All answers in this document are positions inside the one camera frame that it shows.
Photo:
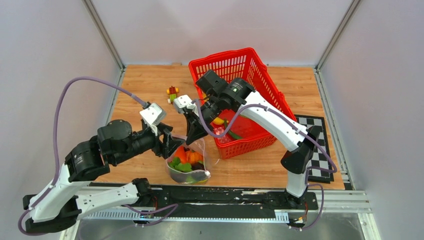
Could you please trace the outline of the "orange toy pumpkin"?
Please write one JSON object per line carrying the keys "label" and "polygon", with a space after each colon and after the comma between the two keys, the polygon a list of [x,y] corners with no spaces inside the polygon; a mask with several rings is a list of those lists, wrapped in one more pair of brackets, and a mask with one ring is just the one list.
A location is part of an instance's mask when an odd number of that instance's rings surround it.
{"label": "orange toy pumpkin", "polygon": [[198,162],[203,162],[204,160],[203,155],[197,151],[188,150],[185,152],[185,155],[186,155],[187,162],[190,163],[191,165],[194,165]]}

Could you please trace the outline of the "dark purple toy plum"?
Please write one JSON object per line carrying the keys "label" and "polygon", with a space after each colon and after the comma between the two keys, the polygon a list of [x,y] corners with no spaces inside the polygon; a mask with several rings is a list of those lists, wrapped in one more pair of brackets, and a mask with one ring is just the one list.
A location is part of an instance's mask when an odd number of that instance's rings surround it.
{"label": "dark purple toy plum", "polygon": [[192,164],[191,169],[193,171],[197,171],[197,170],[205,171],[206,170],[203,162],[201,162],[201,161],[198,161],[198,162],[195,162],[194,164]]}

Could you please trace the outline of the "clear zip top bag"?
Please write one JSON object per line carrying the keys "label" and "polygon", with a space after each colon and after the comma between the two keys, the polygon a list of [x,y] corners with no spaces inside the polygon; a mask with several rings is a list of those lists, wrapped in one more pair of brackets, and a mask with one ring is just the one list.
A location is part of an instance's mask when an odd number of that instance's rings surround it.
{"label": "clear zip top bag", "polygon": [[183,144],[166,159],[166,170],[178,184],[202,185],[212,176],[207,146],[204,139]]}

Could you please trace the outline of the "red plastic shopping basket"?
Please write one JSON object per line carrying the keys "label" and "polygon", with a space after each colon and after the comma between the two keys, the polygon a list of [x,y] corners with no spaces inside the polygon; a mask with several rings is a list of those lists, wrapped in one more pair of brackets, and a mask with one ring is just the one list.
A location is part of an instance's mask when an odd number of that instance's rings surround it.
{"label": "red plastic shopping basket", "polygon": [[285,96],[278,91],[267,67],[251,47],[195,59],[188,67],[200,99],[204,99],[204,94],[210,96],[222,110],[219,117],[234,120],[225,136],[215,139],[223,159],[268,147],[277,140],[259,122],[245,115],[235,117],[243,105],[254,104],[253,100],[248,101],[249,94],[261,95],[262,105],[269,103],[290,120],[296,120]]}

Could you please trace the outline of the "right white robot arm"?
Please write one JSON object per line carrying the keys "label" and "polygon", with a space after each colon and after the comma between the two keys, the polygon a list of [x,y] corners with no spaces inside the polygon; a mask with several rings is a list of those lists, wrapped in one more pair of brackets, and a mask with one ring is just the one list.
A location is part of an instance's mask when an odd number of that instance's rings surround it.
{"label": "right white robot arm", "polygon": [[191,144],[207,135],[221,138],[225,133],[215,133],[211,122],[224,110],[231,110],[234,116],[248,118],[279,140],[286,148],[281,165],[287,170],[288,182],[284,191],[286,204],[298,209],[306,201],[308,189],[308,168],[321,131],[317,127],[307,128],[292,120],[255,90],[242,78],[226,82],[213,70],[208,70],[196,85],[206,94],[206,102],[200,104],[187,95],[178,97],[174,107],[185,116],[187,122],[186,144]]}

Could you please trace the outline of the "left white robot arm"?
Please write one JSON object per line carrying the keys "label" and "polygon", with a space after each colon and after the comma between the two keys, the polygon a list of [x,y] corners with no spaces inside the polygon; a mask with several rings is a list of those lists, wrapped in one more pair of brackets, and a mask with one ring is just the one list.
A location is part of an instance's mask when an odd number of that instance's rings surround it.
{"label": "left white robot arm", "polygon": [[112,166],[146,151],[164,159],[170,157],[185,142],[171,132],[172,127],[164,123],[159,124],[157,133],[146,124],[141,131],[133,131],[131,124],[122,119],[100,127],[95,136],[79,143],[65,157],[53,186],[23,197],[23,207],[30,214],[25,232],[31,236],[57,233],[104,209],[149,206],[153,191],[146,178],[97,194],[80,195],[79,190],[109,173]]}

